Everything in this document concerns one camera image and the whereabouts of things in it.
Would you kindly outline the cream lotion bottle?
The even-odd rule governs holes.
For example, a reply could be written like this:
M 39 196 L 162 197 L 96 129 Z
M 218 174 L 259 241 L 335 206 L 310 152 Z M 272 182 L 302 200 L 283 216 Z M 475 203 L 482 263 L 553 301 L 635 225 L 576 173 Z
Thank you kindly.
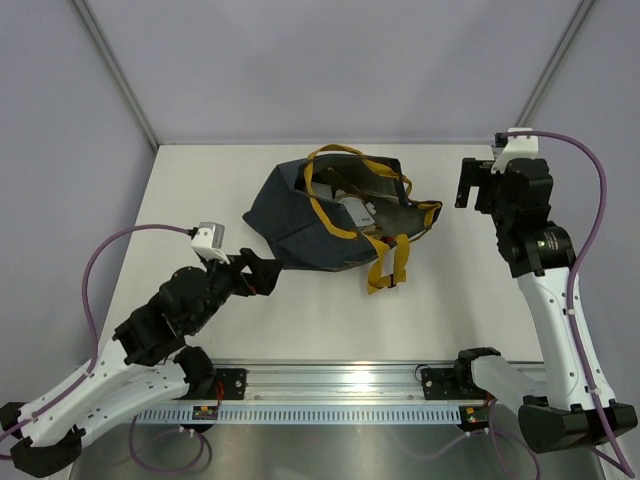
M 346 194 L 344 190 L 335 189 L 332 186 L 323 183 L 312 182 L 311 188 L 315 197 L 324 200 L 337 201 Z

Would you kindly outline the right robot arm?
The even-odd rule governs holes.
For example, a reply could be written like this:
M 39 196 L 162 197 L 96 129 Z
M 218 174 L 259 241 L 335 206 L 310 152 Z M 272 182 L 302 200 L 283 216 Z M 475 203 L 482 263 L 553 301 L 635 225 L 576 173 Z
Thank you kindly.
M 490 348 L 460 352 L 454 388 L 474 397 L 482 390 L 518 419 L 536 453 L 595 447 L 638 425 L 633 406 L 620 403 L 597 360 L 580 295 L 567 283 L 575 253 L 569 234 L 549 218 L 553 178 L 543 159 L 516 158 L 496 171 L 490 161 L 465 158 L 455 205 L 491 217 L 498 250 L 522 292 L 538 337 L 545 383 L 521 373 Z

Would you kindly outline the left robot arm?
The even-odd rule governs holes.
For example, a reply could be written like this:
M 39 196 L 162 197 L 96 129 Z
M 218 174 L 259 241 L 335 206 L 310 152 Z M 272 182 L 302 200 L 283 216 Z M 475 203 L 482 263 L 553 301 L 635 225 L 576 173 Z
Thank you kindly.
M 177 270 L 115 329 L 96 358 L 38 399 L 2 407 L 2 435 L 17 440 L 9 461 L 45 478 L 74 463 L 120 422 L 167 400 L 208 396 L 216 369 L 188 337 L 231 296 L 270 295 L 282 269 L 281 261 L 243 248 L 227 259 Z

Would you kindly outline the dark canvas bag yellow handles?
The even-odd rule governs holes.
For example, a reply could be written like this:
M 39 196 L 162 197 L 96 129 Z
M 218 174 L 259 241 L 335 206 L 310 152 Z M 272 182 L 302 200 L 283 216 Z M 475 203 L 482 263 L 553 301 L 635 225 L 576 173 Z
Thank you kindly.
M 357 228 L 339 199 L 313 195 L 312 182 L 359 197 L 375 224 Z M 366 288 L 374 294 L 406 281 L 412 244 L 441 214 L 440 201 L 414 200 L 412 189 L 399 159 L 329 144 L 277 164 L 243 219 L 285 268 L 341 272 L 365 266 Z

